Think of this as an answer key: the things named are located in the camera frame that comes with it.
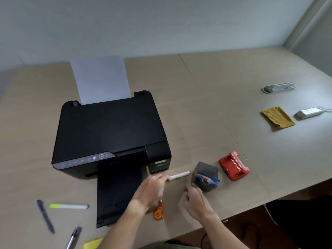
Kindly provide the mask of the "person's left hand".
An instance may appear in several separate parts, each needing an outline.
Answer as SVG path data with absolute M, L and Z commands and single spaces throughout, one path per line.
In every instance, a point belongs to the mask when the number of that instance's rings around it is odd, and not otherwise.
M 130 208 L 142 214 L 145 214 L 151 207 L 155 206 L 163 196 L 163 191 L 146 190 L 145 180 L 140 184 L 129 203 Z

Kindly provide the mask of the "person's right hand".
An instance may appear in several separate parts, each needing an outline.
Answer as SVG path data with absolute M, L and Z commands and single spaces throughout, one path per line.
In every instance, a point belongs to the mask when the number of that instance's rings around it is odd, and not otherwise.
M 187 184 L 184 191 L 183 206 L 193 219 L 201 225 L 211 220 L 220 220 L 200 188 Z

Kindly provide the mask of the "white marker pen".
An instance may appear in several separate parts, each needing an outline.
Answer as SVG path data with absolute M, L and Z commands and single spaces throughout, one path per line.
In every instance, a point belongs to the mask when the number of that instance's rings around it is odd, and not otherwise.
M 168 177 L 167 181 L 172 181 L 172 180 L 180 179 L 180 178 L 189 176 L 190 174 L 191 174 L 190 171 L 186 171 L 186 172 L 182 172 L 182 173 L 179 173 L 179 174 L 176 174 L 176 175 L 172 175 L 172 176 Z

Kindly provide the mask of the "person's left forearm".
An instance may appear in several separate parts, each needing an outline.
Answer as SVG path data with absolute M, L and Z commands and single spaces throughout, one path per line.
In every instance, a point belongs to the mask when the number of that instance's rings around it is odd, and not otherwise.
M 132 249 L 139 225 L 148 209 L 148 205 L 141 201 L 131 200 L 97 249 Z

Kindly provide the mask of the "person's right forearm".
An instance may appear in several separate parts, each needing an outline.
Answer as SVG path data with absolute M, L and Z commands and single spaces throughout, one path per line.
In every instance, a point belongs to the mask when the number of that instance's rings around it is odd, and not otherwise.
M 213 249 L 249 249 L 222 223 L 216 213 L 208 213 L 199 219 Z

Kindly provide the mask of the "blue ballpoint pen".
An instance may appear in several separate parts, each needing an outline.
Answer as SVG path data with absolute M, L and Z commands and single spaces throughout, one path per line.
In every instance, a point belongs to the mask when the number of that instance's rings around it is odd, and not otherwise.
M 214 187 L 217 188 L 218 187 L 218 183 L 220 182 L 220 180 L 218 178 L 215 177 L 207 177 L 207 176 L 196 176 L 196 179 L 201 182 L 204 185 L 210 185 L 210 187 Z

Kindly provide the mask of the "dark grey pen holder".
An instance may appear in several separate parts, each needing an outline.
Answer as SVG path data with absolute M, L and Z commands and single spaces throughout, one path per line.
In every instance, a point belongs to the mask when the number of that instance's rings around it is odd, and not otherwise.
M 208 193 L 212 190 L 216 189 L 214 187 L 210 187 L 210 185 L 204 185 L 196 179 L 196 176 L 207 176 L 207 177 L 215 177 L 218 178 L 218 168 L 203 162 L 198 162 L 195 167 L 191 179 L 191 183 L 195 184 L 198 188 L 202 190 L 202 192 Z

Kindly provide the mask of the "orange correction tape dispenser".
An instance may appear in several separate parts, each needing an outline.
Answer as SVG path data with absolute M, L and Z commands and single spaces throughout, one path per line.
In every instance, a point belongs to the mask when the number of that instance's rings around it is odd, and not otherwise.
M 163 215 L 164 215 L 164 204 L 163 204 L 163 200 L 160 199 L 160 201 L 158 202 L 158 205 L 156 206 L 156 208 L 153 212 L 153 217 L 155 220 L 160 221 L 163 219 Z

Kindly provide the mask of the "red hole punch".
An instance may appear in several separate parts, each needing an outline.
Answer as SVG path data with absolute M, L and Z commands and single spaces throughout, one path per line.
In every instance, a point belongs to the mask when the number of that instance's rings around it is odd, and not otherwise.
M 218 163 L 231 181 L 237 181 L 251 172 L 248 167 L 243 165 L 235 151 L 220 159 Z

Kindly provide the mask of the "yellow sticky note pad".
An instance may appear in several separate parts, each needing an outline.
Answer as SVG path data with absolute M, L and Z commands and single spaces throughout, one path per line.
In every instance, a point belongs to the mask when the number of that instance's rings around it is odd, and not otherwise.
M 97 249 L 98 246 L 100 245 L 100 243 L 102 242 L 103 238 L 98 238 L 98 239 L 94 239 L 91 240 L 89 242 L 86 242 L 82 249 Z

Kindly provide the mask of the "white highlighter green cap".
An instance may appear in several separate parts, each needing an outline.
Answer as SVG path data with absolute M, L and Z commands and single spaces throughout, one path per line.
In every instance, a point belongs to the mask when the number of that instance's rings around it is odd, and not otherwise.
M 88 209 L 89 205 L 85 204 L 51 204 L 50 209 Z

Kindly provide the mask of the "clear barrel blue pen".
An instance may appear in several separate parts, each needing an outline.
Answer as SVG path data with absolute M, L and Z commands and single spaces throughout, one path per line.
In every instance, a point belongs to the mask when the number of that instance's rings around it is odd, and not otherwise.
M 82 230 L 81 226 L 75 227 L 65 249 L 74 249 L 74 246 L 79 238 L 81 230 Z

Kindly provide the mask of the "yellow folded cloth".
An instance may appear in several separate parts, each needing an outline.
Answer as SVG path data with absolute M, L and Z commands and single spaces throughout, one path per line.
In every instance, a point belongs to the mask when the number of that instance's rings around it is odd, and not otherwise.
M 296 123 L 280 107 L 269 108 L 261 111 L 277 129 L 285 129 L 295 126 Z

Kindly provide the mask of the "black chair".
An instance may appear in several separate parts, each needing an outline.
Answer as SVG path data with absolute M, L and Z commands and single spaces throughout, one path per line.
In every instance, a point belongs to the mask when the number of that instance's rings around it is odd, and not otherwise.
M 274 200 L 265 206 L 298 248 L 332 249 L 332 196 Z

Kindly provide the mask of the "dark blue pen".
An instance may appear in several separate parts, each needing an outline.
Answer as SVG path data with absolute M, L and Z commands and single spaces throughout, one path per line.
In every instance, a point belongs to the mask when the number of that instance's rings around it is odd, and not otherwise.
M 40 213 L 42 214 L 42 217 L 43 217 L 43 219 L 44 219 L 44 221 L 45 221 L 45 223 L 47 225 L 47 228 L 48 228 L 49 232 L 52 235 L 54 235 L 56 233 L 55 232 L 55 228 L 54 228 L 54 226 L 53 226 L 53 224 L 52 224 L 52 222 L 51 222 L 51 220 L 50 220 L 50 218 L 48 216 L 48 213 L 47 213 L 47 211 L 46 211 L 46 209 L 44 207 L 44 202 L 42 200 L 37 200 L 36 204 L 37 204 L 37 207 L 38 207 Z

